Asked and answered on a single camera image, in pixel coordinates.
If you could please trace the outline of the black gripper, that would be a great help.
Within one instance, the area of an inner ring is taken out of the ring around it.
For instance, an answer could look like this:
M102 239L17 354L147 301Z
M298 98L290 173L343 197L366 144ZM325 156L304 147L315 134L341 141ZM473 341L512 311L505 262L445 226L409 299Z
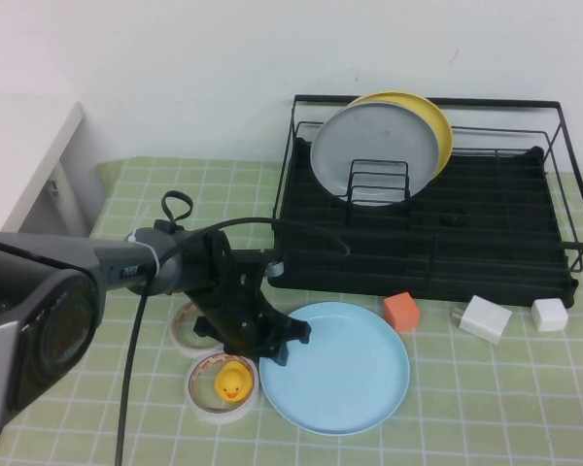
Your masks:
M310 342L311 325L276 310L262 291L262 281L218 283L191 290L187 297L201 312L193 331L223 345L232 355L261 355L259 362L285 367L288 342Z

